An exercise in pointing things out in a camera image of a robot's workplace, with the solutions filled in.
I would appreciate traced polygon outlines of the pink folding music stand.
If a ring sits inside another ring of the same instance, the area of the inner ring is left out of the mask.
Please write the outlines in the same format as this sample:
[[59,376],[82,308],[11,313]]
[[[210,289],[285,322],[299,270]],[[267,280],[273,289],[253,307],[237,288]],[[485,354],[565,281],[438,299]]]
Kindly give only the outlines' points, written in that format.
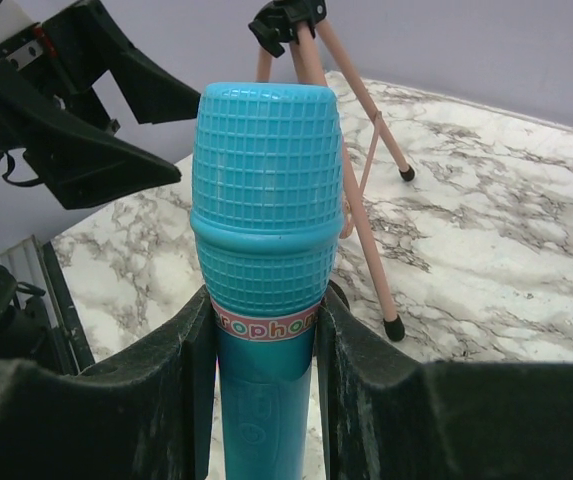
[[383,120],[381,111],[368,93],[359,72],[327,19],[327,7],[324,1],[270,1],[254,16],[249,23],[249,29],[259,44],[256,73],[259,82],[266,83],[270,80],[273,60],[289,51],[299,83],[325,86],[327,81],[315,43],[316,39],[320,39],[373,125],[372,140],[360,178],[355,175],[347,147],[342,147],[344,227],[340,237],[345,239],[353,232],[358,234],[384,315],[385,333],[391,341],[399,342],[405,337],[405,326],[388,287],[363,203],[363,195],[379,141],[382,141],[388,149],[404,181],[413,181],[415,170],[406,160]]

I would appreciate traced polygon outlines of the blue plastic recorder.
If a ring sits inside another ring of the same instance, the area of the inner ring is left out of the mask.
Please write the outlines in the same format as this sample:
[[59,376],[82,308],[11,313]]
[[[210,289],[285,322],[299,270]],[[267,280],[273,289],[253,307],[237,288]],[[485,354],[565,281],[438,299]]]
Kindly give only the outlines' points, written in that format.
[[190,224],[230,479],[303,475],[317,310],[344,225],[341,147],[327,87],[219,82],[201,96]]

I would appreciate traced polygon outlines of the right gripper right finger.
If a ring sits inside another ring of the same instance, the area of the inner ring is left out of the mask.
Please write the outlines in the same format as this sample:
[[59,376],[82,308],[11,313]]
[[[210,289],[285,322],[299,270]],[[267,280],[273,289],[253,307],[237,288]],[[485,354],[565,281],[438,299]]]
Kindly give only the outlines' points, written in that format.
[[328,291],[317,323],[330,479],[573,479],[573,363],[420,363]]

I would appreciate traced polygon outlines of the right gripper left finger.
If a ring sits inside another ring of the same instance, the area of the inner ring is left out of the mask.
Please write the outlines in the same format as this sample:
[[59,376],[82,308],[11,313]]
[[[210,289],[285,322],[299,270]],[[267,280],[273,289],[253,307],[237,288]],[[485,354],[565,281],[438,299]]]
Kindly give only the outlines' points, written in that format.
[[214,380],[205,289],[79,375],[0,360],[0,479],[203,479]]

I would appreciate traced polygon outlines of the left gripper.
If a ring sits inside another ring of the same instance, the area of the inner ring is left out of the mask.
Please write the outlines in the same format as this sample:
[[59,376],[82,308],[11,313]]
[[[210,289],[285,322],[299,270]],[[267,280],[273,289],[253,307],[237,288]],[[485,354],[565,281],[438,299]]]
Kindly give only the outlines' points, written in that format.
[[[200,93],[135,47],[102,2],[82,1],[80,24],[138,123],[197,116]],[[180,181],[174,165],[102,131],[116,121],[91,86],[73,84],[43,25],[15,1],[0,1],[0,59],[0,161],[12,171],[11,151],[23,150],[36,174],[25,186],[45,185],[78,210]]]

